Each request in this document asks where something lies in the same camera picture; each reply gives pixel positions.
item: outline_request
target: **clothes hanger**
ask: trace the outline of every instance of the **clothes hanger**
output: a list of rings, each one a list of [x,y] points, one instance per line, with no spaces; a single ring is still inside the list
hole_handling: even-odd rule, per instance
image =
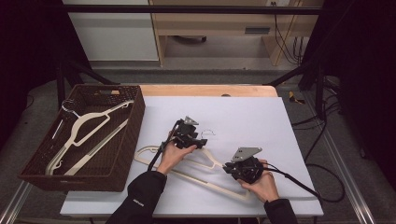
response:
[[[79,160],[72,168],[70,168],[64,175],[75,175],[108,141],[110,141],[123,127],[126,126],[128,119],[126,119],[120,126],[118,126],[113,132],[106,136],[96,147],[91,149],[81,160]]]
[[[69,139],[66,141],[66,143],[64,143],[64,146],[58,151],[58,153],[56,153],[56,155],[52,158],[52,160],[49,162],[49,164],[46,167],[46,175],[53,175],[53,171],[58,169],[59,167],[62,166],[62,157],[64,156],[64,154],[67,152],[67,150],[71,147],[71,146],[76,146],[79,147],[81,146],[81,144],[83,144],[85,141],[87,141],[87,139],[89,139],[94,133],[96,133],[99,129],[101,129],[109,120],[110,120],[110,116],[108,115],[109,113],[120,109],[120,108],[125,108],[127,107],[129,104],[132,104],[134,102],[134,100],[129,100],[129,101],[125,101],[119,105],[116,105],[114,107],[109,108],[108,110],[104,111],[104,112],[93,112],[93,113],[88,113],[85,114],[83,116],[78,115],[75,111],[73,110],[69,110],[67,108],[64,107],[64,105],[62,105],[62,109],[67,111],[67,112],[72,112],[74,115],[76,115],[78,117],[78,119],[75,121],[75,123],[73,124],[72,130],[71,130],[71,134]],[[78,134],[78,130],[79,128],[88,120],[90,119],[95,119],[95,118],[100,118],[102,116],[105,116],[106,119],[104,121],[102,121],[102,123],[100,123],[96,128],[94,128],[90,133],[88,133],[87,135],[85,135],[83,138],[81,138],[81,140],[79,140],[78,142],[75,142],[77,134]]]
[[[139,162],[142,162],[142,163],[144,163],[144,164],[146,164],[146,165],[149,165],[149,164],[150,164],[150,161],[147,160],[147,159],[144,159],[144,158],[140,157],[140,155],[141,155],[143,152],[145,152],[145,151],[150,151],[150,152],[152,152],[152,153],[156,153],[156,152],[158,151],[158,148],[159,148],[159,147],[156,147],[156,146],[142,147],[142,148],[140,148],[139,150],[137,150],[137,151],[134,153],[134,159],[135,159],[136,161],[139,161]],[[193,160],[190,160],[190,159],[184,159],[183,161],[185,161],[185,162],[191,162],[191,163],[193,163],[193,164],[196,164],[196,165],[205,167],[205,168],[210,169],[210,170],[214,169],[216,166],[221,167],[221,168],[223,167],[223,164],[222,164],[221,162],[219,162],[219,161],[216,161],[216,159],[213,157],[213,155],[209,152],[209,150],[208,150],[207,148],[202,147],[201,149],[198,149],[198,150],[201,150],[201,151],[213,162],[213,165],[212,165],[212,166],[208,166],[208,165],[206,165],[206,164],[202,164],[202,163],[200,163],[200,162],[198,162],[198,161],[193,161]],[[159,165],[158,163],[155,163],[153,166],[157,168],[158,165]],[[198,184],[200,184],[200,185],[203,185],[203,186],[205,186],[205,187],[207,187],[207,188],[209,188],[209,189],[214,189],[214,190],[216,190],[216,191],[219,191],[219,192],[221,192],[221,193],[224,193],[224,194],[226,194],[226,195],[229,195],[229,196],[231,196],[231,197],[234,197],[234,198],[239,199],[239,200],[242,200],[242,201],[247,200],[247,199],[249,198],[249,195],[250,195],[250,193],[249,193],[248,190],[246,190],[246,193],[245,193],[245,194],[240,194],[240,193],[231,191],[231,190],[229,190],[229,189],[222,188],[222,187],[220,187],[220,186],[218,186],[218,185],[209,183],[209,182],[207,182],[207,181],[205,181],[205,180],[202,180],[202,179],[200,179],[200,178],[197,178],[197,177],[195,177],[195,176],[185,174],[185,173],[183,173],[183,172],[181,172],[181,171],[178,171],[178,170],[176,170],[176,169],[172,169],[172,170],[171,170],[171,173],[174,174],[174,175],[179,175],[179,176],[181,176],[181,177],[184,177],[184,178],[186,178],[186,179],[189,179],[190,181],[193,181],[193,182],[195,182],[195,183],[198,183]]]

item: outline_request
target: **hanger hook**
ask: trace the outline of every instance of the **hanger hook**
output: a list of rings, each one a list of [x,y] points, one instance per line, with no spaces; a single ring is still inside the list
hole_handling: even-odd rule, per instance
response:
[[[216,135],[212,130],[209,129],[201,131],[201,138],[204,138],[204,134]]]
[[[73,113],[73,114],[76,115],[76,117],[79,119],[80,115],[78,115],[78,114],[76,113],[76,111],[74,111],[74,110],[67,109],[67,108],[64,106],[64,103],[74,104],[75,101],[74,101],[74,100],[63,100],[63,101],[62,101],[62,109],[63,109],[64,111],[66,111],[66,112]]]

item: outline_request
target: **brown plastic basket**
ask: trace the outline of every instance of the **brown plastic basket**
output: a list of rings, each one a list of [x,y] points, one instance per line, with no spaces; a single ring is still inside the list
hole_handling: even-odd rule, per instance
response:
[[[19,174],[19,178],[43,190],[123,191],[146,107],[140,87],[76,85],[68,100],[74,100],[74,103],[69,104],[67,108],[74,110],[80,116],[106,111],[127,100],[134,102],[128,107],[109,113],[110,121],[81,146],[72,145],[64,154],[61,167],[56,169],[53,175],[46,175],[47,165],[69,139],[71,128],[78,118],[72,112],[61,109],[37,151]],[[128,119],[127,125],[75,175],[64,175],[126,119]],[[76,142],[104,120],[105,118],[101,117],[86,121],[78,130]]]

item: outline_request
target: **white wall panel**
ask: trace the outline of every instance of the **white wall panel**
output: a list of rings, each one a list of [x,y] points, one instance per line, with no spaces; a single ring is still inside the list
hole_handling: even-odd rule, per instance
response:
[[[148,5],[147,0],[64,0],[65,4]],[[69,13],[90,61],[158,61],[148,13]]]

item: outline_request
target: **white table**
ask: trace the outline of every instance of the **white table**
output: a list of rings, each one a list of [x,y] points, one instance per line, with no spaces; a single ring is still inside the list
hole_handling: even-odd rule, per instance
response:
[[[158,146],[166,139],[176,120],[189,116],[200,123],[196,132],[210,130],[214,133],[205,132],[204,138],[208,139],[205,147],[218,161],[230,161],[238,147],[262,147],[263,151],[256,154],[256,157],[267,159],[281,171],[313,189],[281,98],[145,96],[145,103],[146,112],[136,150],[145,146]],[[194,151],[189,156],[200,160],[199,151]],[[186,163],[181,163],[177,169],[227,189],[241,190],[239,184],[222,169],[202,172],[199,169],[188,169]],[[127,184],[146,170],[146,164],[134,161]],[[323,215],[316,197],[283,175],[275,174],[275,178],[280,196],[290,199],[296,216]],[[72,217],[108,217],[120,206],[126,195],[126,189],[124,192],[70,191],[61,214]],[[248,200],[241,201],[170,174],[153,215],[265,217],[265,211],[253,194]]]

